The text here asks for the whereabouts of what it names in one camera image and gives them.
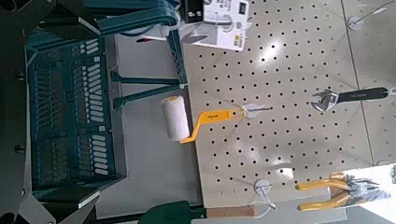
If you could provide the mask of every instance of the wrench jaw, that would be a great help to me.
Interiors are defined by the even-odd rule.
[[[319,112],[326,112],[337,105],[338,102],[338,94],[325,90],[313,95],[318,98],[318,102],[311,102],[311,105]]]

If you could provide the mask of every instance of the plastic crate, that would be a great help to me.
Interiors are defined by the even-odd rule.
[[[28,73],[33,190],[117,179],[104,39],[39,53]]]

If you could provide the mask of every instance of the paint roller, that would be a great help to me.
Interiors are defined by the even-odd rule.
[[[247,110],[244,108],[206,111],[198,117],[190,136],[184,98],[173,96],[163,99],[162,106],[168,136],[172,141],[179,141],[180,144],[195,141],[202,124],[216,123],[228,119],[242,119],[247,116]]]

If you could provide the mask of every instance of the yellow pliers handle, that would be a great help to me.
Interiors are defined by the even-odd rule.
[[[302,183],[296,185],[297,190],[309,190],[309,189],[318,189],[318,188],[325,188],[325,187],[333,187],[338,189],[345,189],[348,190],[349,187],[347,182],[342,179],[324,179],[324,180],[317,180],[310,183]],[[319,202],[319,203],[302,203],[298,205],[297,209],[299,211],[313,211],[319,209],[329,209],[329,208],[336,208],[341,207],[347,204],[349,199],[349,193],[347,191],[339,193],[332,197],[329,201],[326,202]]]
[[[296,185],[297,190],[308,190],[308,189],[318,189],[318,188],[326,188],[326,187],[334,187],[338,189],[349,189],[347,182],[342,179],[323,179],[316,180],[309,183],[301,183]]]
[[[319,209],[337,208],[337,207],[345,206],[347,204],[348,199],[349,199],[349,193],[342,192],[335,195],[329,201],[326,202],[302,203],[298,205],[297,209],[299,211],[305,212],[305,211],[314,211]]]

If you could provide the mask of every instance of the white pegboard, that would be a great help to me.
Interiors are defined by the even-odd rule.
[[[253,103],[255,119],[204,125],[196,140],[205,207],[259,200],[254,182],[274,186],[274,202],[325,193],[295,183],[372,165],[361,104],[319,113],[324,89],[357,89],[340,1],[250,1],[254,24],[243,52],[185,46],[191,109]]]
[[[346,17],[362,17],[388,0],[345,1]],[[396,4],[368,17],[361,30],[349,31],[358,81],[361,89],[396,86]],[[374,162],[396,162],[394,131],[396,127],[396,98],[364,102],[364,112],[370,136]]]

